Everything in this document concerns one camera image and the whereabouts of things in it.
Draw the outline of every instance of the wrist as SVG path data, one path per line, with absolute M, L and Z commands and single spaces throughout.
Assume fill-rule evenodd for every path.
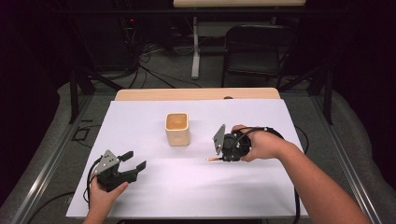
M 291 155 L 293 152 L 300 151 L 299 148 L 297 148 L 296 145 L 294 145 L 291 142 L 288 141 L 283 141 L 280 146 L 278 147 L 278 150 L 276 151 L 275 158 L 283 161 L 285 160 L 289 155 Z
M 91 208 L 88 211 L 84 223 L 103 223 L 107 217 L 108 211 L 106 209 Z

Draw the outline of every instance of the table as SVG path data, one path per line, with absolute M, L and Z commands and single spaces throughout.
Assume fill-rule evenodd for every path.
M 305 0 L 174 0 L 174 7 L 303 7 Z M 191 78 L 199 77 L 200 50 L 198 36 L 224 36 L 225 33 L 233 26 L 242 24 L 243 22 L 218 22 L 212 24 L 203 24 L 205 29 L 199 29 L 197 17 L 193 18 L 193 36 L 194 36 L 194 55 L 192 60 Z
M 166 141 L 165 115 L 178 110 L 190 117 L 191 143 L 187 147 L 169 147 Z M 88 207 L 82 199 L 86 174 L 93 161 L 110 149 L 116 156 L 134 151 L 132 159 L 120 164 L 121 172 L 142 161 L 148 163 L 116 200 L 109 217 L 294 217 L 293 186 L 279 161 L 205 160 L 216 156 L 211 138 L 219 126 L 225 123 L 228 133 L 236 122 L 268 124 L 301 148 L 286 105 L 273 88 L 119 91 L 66 215 L 86 216 Z M 301 206 L 302 216 L 307 216 Z

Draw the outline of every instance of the forearm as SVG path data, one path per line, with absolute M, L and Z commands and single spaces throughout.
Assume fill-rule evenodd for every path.
M 278 154 L 314 223 L 368 223 L 356 203 L 294 144 Z
M 107 217 L 107 212 L 90 210 L 84 220 L 84 224 L 98 224 L 103 223 Z

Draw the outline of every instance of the finger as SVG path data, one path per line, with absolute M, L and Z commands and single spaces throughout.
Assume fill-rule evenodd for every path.
M 91 180 L 91 189 L 99 189 L 99 183 L 96 176 Z
M 254 158 L 253 154 L 250 152 L 248 154 L 246 154 L 245 156 L 241 157 L 241 161 L 247 161 L 247 162 L 254 161 L 254 159 L 256 159 L 256 158 Z
M 92 179 L 94 176 L 96 176 L 96 172 L 92 172 L 92 174 L 91 174 L 91 179 Z
M 231 131 L 241 131 L 242 133 L 245 133 L 247 129 L 245 129 L 247 126 L 243 124 L 238 124 L 232 127 Z
M 123 182 L 118 187 L 111 190 L 110 194 L 114 197 L 114 199 L 116 199 L 126 190 L 126 188 L 128 188 L 128 185 L 128 182 Z

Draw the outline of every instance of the metal frame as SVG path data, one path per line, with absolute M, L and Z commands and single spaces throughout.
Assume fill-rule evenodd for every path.
M 344 149 L 340 141 L 340 138 L 338 137 L 337 132 L 335 131 L 334 127 L 327 122 L 326 118 L 321 113 L 322 103 L 320 101 L 320 97 L 311 96 L 311 99 L 315 109 L 319 114 L 323 126 L 325 127 L 328 135 L 330 136 L 332 142 L 334 143 L 334 147 L 335 147 L 334 153 L 340 162 L 341 168 L 343 169 L 344 174 L 346 175 L 346 179 L 355 195 L 355 198 L 358 201 L 359 206 L 361 207 L 361 210 L 370 219 L 372 223 L 378 223 L 378 224 L 382 223 L 381 219 L 378 216 L 378 213 L 375 211 L 375 208 L 370 200 L 370 197 L 367 194 L 365 187 L 361 183 L 358 174 L 353 168 L 353 165 L 346 153 L 346 150 Z
M 84 96 L 81 101 L 81 113 L 76 117 L 77 121 L 80 121 L 82 115 L 87 110 L 88 105 L 92 100 L 92 96 Z M 33 214 L 35 207 L 40 201 L 41 196 L 49 184 L 52 175 L 55 173 L 56 167 L 62 159 L 64 154 L 64 147 L 73 136 L 73 133 L 78 128 L 78 122 L 69 125 L 64 131 L 63 138 L 60 140 L 58 146 L 55 148 L 53 153 L 49 156 L 46 164 L 38 175 L 35 183 L 30 188 L 25 200 L 23 201 L 20 209 L 16 213 L 15 217 L 12 219 L 11 224 L 21 224 L 26 223 L 29 220 L 30 215 Z

